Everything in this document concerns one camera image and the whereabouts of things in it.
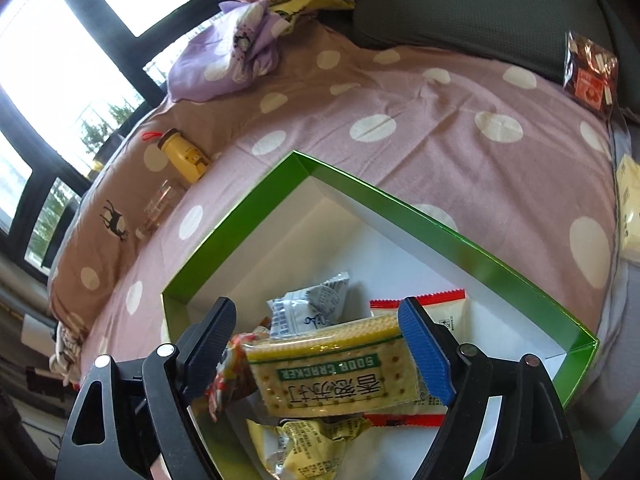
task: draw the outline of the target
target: green box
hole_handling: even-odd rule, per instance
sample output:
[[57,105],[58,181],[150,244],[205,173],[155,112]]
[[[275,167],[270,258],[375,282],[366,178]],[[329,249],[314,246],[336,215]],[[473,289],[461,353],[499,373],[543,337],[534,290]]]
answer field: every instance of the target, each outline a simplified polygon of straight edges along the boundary
[[[344,320],[363,316],[371,299],[464,288],[472,298],[465,340],[498,358],[538,355],[564,405],[598,346],[560,304],[465,237],[298,152],[217,225],[167,286],[162,300],[171,340],[202,319],[219,296],[236,303],[237,332],[250,332],[270,313],[267,300],[343,270],[351,275]],[[499,399],[490,400],[469,478],[482,473],[499,406]],[[269,479],[248,441],[242,420],[247,408],[236,403],[217,424],[202,403],[193,412],[224,478]],[[367,430],[352,443],[336,479],[412,478],[434,436],[431,428]],[[358,454],[366,455],[364,461]]]

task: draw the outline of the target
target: silver screw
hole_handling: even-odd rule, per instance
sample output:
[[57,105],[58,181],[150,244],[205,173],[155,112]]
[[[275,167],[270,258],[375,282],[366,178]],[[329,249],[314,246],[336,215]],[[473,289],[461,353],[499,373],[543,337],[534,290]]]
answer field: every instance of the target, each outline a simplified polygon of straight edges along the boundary
[[174,353],[174,346],[169,344],[160,345],[158,347],[158,350],[156,350],[156,352],[158,352],[158,355],[160,357],[169,357],[169,355]]
[[107,355],[98,355],[98,357],[95,359],[95,365],[98,368],[104,368],[106,365],[108,365],[111,362],[111,358]]
[[538,359],[535,355],[529,354],[524,358],[524,362],[529,366],[540,366],[540,359]]
[[463,356],[475,357],[478,355],[478,347],[471,343],[464,343],[463,345],[460,345],[460,352]]

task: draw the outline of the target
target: polka dot bed sheet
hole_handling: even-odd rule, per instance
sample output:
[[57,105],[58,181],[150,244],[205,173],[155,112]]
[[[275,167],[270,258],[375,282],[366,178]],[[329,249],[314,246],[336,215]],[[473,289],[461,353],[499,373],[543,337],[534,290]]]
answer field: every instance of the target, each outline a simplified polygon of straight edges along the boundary
[[[244,91],[201,104],[165,101],[84,200],[50,286],[56,315],[86,337],[83,374],[101,353],[139,358],[168,340],[162,290],[291,150],[416,206],[597,329],[616,202],[609,135],[596,117],[557,85],[495,60],[409,46],[364,50],[318,22],[297,27],[279,48],[277,69]],[[173,127],[214,164],[144,239],[146,202],[179,176],[141,136]]]

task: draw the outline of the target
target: window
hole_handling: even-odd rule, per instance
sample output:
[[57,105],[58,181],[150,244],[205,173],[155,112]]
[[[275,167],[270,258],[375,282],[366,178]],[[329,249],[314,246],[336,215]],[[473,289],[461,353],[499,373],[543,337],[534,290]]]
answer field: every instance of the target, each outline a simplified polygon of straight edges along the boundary
[[11,16],[0,34],[0,251],[32,276],[46,281],[91,179],[161,103],[171,65],[220,1],[29,0]]
[[[52,238],[57,238],[55,241],[58,242],[59,246],[66,228],[69,227],[70,221],[73,219],[79,205],[80,197],[78,194],[57,178],[49,190],[49,195],[38,215],[33,233],[31,233],[27,252],[24,256],[24,259],[29,264],[42,270],[45,274],[49,274],[53,257],[46,258],[46,256]],[[68,221],[60,225],[61,219],[68,219]]]
[[0,132],[0,229],[9,234],[31,168]]

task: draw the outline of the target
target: brown bottle cap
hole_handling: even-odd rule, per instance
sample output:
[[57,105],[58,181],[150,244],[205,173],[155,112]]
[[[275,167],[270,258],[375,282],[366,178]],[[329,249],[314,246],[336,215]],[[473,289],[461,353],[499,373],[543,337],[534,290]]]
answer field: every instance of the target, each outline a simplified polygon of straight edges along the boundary
[[158,140],[158,149],[162,150],[162,146],[164,146],[165,142],[167,142],[175,134],[180,134],[178,128],[171,128],[170,130],[166,131],[164,135],[160,137],[160,140]]

